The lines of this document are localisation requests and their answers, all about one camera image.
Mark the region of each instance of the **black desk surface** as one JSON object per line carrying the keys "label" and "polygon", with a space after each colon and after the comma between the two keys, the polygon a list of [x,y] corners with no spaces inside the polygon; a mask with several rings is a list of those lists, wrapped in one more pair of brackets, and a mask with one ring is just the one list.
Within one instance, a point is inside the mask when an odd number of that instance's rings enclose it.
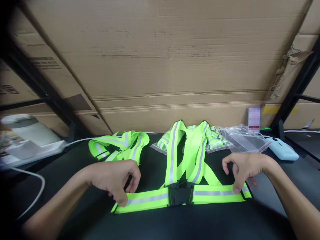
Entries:
{"label": "black desk surface", "polygon": [[[150,136],[151,145],[161,134]],[[95,163],[87,141],[79,144],[37,173],[46,179],[46,187],[35,206],[22,222],[43,206],[73,174]],[[164,182],[166,156],[148,146],[140,157],[142,174],[137,192],[158,189]],[[275,158],[268,149],[265,154]],[[207,154],[205,161],[222,184],[232,184],[233,176],[226,176],[221,166],[229,150]],[[280,165],[301,192],[320,209],[320,172],[302,158]],[[113,215],[114,201],[107,193],[94,187],[81,199],[65,225],[61,239],[294,239],[275,190],[264,174],[257,176],[258,188],[253,187],[254,200],[241,203],[219,203],[175,206],[133,213]],[[40,180],[28,177],[12,189],[17,212],[23,212],[40,189]]]}
{"label": "black desk surface", "polygon": [[299,147],[303,148],[310,156],[320,162],[320,134],[310,132],[286,132],[285,136]]}

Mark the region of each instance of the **black plastic buckle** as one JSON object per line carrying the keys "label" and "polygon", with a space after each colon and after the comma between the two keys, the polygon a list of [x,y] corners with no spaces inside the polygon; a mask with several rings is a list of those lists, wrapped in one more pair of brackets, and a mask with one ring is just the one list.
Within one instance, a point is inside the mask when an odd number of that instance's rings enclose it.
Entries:
{"label": "black plastic buckle", "polygon": [[172,183],[165,186],[169,189],[169,205],[168,207],[177,205],[193,205],[193,187],[194,183],[183,181]]}

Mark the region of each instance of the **human arm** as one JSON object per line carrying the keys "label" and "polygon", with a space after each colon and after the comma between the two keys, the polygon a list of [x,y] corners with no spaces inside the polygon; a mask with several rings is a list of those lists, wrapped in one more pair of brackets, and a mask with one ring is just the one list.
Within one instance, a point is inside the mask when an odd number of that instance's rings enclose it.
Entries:
{"label": "human arm", "polygon": [[279,196],[297,239],[319,239],[320,212],[297,189],[275,160],[259,153],[232,153],[222,160],[227,175],[227,164],[230,162],[234,163],[232,171],[235,193],[240,192],[248,178],[264,172]]}
{"label": "human arm", "polygon": [[26,236],[32,240],[56,239],[91,185],[109,191],[120,206],[126,206],[128,198],[123,188],[130,175],[126,192],[135,192],[141,176],[136,161],[100,162],[81,169],[23,225]]}

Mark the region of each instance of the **metal shelf rail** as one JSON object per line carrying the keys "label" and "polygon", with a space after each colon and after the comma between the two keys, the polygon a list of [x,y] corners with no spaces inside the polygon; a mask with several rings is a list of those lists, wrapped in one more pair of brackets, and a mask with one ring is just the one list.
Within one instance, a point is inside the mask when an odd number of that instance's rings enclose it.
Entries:
{"label": "metal shelf rail", "polygon": [[320,37],[314,44],[312,51],[313,53],[307,58],[306,62],[304,63],[296,80],[290,88],[286,98],[284,99],[278,113],[276,114],[270,125],[270,128],[272,129],[275,136],[277,136],[281,140],[284,140],[285,138],[283,123],[286,121],[299,99],[320,103],[319,98],[303,95],[303,92],[306,90],[308,84],[320,67]]}
{"label": "metal shelf rail", "polygon": [[78,137],[90,137],[92,134],[87,127],[19,49],[16,43],[9,37],[3,43],[1,59],[39,96],[39,99],[0,105],[0,111],[46,103],[69,126],[70,135],[68,141],[74,141]]}

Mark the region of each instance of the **yellow tape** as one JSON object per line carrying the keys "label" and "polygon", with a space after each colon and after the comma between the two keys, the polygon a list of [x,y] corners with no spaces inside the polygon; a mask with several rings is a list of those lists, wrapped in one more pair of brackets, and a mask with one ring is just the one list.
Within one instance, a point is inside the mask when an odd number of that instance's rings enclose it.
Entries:
{"label": "yellow tape", "polygon": [[[276,114],[280,109],[280,106],[264,106],[262,108],[262,114]],[[294,107],[291,113],[298,113],[299,107]]]}

